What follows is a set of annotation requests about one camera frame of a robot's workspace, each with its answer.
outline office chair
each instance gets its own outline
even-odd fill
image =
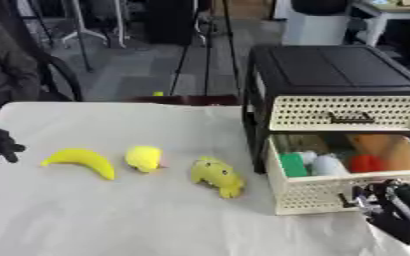
[[[83,101],[83,95],[76,74],[61,59],[51,56],[35,42],[26,24],[20,17],[17,0],[0,0],[0,24],[29,56],[38,63],[42,87],[60,101]],[[62,94],[54,82],[50,67],[54,67],[69,85],[72,97]]]

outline tripod leg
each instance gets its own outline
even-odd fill
[[[195,24],[196,24],[198,17],[199,17],[199,9],[196,9],[196,11],[194,12],[193,23],[191,25],[191,36],[194,34]],[[175,88],[177,87],[177,82],[179,81],[179,76],[180,76],[180,73],[182,72],[183,64],[185,62],[186,54],[188,53],[190,45],[191,43],[188,43],[183,46],[182,57],[180,57],[179,65],[177,66],[177,69],[175,70],[175,77],[172,82],[171,89],[169,90],[169,96],[172,96],[174,94]]]
[[[238,63],[236,62],[236,51],[235,51],[235,45],[233,41],[233,29],[231,28],[231,22],[230,22],[230,12],[228,10],[228,0],[222,0],[222,1],[224,4],[224,16],[225,16],[225,25],[227,26],[228,44],[230,46],[231,61],[233,64],[233,75],[235,78],[236,90],[239,96],[241,95],[241,86],[239,84],[239,67],[238,67]]]
[[[46,27],[45,23],[43,22],[43,18],[42,15],[40,13],[40,10],[37,9],[37,7],[34,5],[34,1],[33,0],[28,0],[28,4],[29,7],[31,8],[32,12],[34,13],[34,16],[37,18],[40,26],[43,28],[43,31],[45,32],[46,37],[48,37],[49,40],[49,46],[51,48],[54,47],[54,40],[53,40],[53,36],[51,35],[51,33],[49,32],[48,28]]]
[[[93,68],[90,65],[90,62],[88,60],[88,56],[87,56],[87,51],[85,49],[85,44],[84,44],[84,37],[82,35],[82,31],[81,31],[81,25],[80,22],[82,17],[78,16],[78,13],[76,13],[74,15],[74,27],[76,29],[77,35],[78,35],[78,40],[79,40],[79,46],[81,47],[81,54],[82,54],[82,59],[84,60],[84,65],[85,65],[85,70],[87,70],[87,72],[93,72]]]
[[[208,95],[208,86],[210,84],[210,65],[211,65],[211,48],[213,48],[213,21],[214,21],[214,1],[210,5],[210,24],[208,25],[208,31],[206,35],[206,46],[207,46],[207,60],[205,63],[205,81],[203,86],[203,95]]]

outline tripod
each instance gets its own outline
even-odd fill
[[[232,65],[233,65],[233,76],[234,76],[234,82],[235,82],[235,87],[237,90],[238,96],[240,95],[240,85],[239,85],[239,68],[238,64],[236,62],[236,52],[235,52],[235,47],[234,47],[234,42],[233,42],[233,30],[231,27],[231,22],[230,22],[230,14],[229,14],[229,8],[228,8],[228,0],[222,0],[223,7],[224,7],[224,18],[225,18],[225,25],[227,29],[227,38],[228,38],[228,44],[230,46],[230,54],[231,54],[231,60],[232,60]],[[208,95],[208,87],[210,83],[210,64],[211,64],[211,48],[213,48],[213,37],[212,37],[212,31],[213,31],[213,21],[215,20],[215,13],[214,13],[214,1],[211,3],[210,6],[210,24],[208,25],[208,30],[206,33],[206,63],[205,63],[205,78],[204,78],[204,88],[203,88],[203,95],[207,96]],[[196,8],[194,12],[194,17],[193,17],[193,23],[191,25],[191,34],[194,33],[197,20],[199,17],[199,8]],[[180,57],[179,64],[177,66],[177,69],[175,71],[175,77],[171,85],[171,89],[169,92],[169,95],[172,96],[174,94],[175,88],[178,83],[179,76],[182,72],[183,64],[185,62],[186,55],[188,54],[189,47],[191,46],[191,42],[185,44],[183,46],[182,50],[182,56]]]

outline banana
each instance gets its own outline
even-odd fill
[[[52,163],[84,165],[98,172],[107,180],[115,179],[115,170],[109,160],[88,149],[67,148],[60,150],[44,160],[41,166],[48,166]]]

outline yellow plush toy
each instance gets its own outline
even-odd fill
[[[126,162],[141,172],[153,172],[159,169],[162,150],[150,146],[137,146],[126,154]]]
[[[206,181],[219,188],[223,198],[237,197],[241,194],[244,181],[233,170],[233,167],[214,157],[201,157],[191,169],[194,183]]]

